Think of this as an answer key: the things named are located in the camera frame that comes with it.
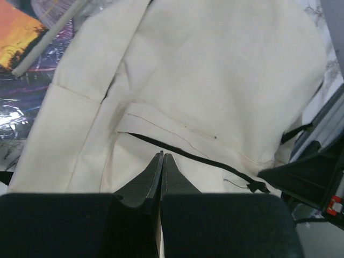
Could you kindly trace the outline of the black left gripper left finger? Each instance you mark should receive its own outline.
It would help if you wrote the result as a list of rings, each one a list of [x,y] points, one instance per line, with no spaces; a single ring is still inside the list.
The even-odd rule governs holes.
[[[143,209],[145,214],[151,215],[160,196],[162,165],[163,151],[160,151],[138,176],[114,192],[115,196],[124,206]]]

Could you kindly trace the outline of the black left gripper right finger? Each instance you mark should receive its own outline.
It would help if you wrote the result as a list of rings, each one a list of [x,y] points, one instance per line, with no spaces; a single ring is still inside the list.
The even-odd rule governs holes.
[[[162,165],[161,198],[166,194],[200,194],[201,192],[180,172],[171,154],[165,154]]]

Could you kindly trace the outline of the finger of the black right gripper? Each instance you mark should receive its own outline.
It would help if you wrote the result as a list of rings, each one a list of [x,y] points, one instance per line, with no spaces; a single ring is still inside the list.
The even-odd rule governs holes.
[[[326,209],[343,177],[343,147],[326,148],[306,158],[259,172],[274,188],[318,210]]]

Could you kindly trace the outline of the beige canvas student backpack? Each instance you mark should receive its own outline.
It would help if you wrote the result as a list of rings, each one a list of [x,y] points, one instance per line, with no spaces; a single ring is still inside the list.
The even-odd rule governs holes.
[[[116,1],[54,73],[9,193],[115,192],[170,153],[201,192],[287,164],[327,55],[295,1]]]

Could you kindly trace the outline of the Jane Eyre book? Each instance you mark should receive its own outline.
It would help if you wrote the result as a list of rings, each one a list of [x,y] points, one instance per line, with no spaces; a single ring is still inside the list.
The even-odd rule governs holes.
[[[1,70],[52,71],[74,32],[74,17],[87,1],[1,1]]]

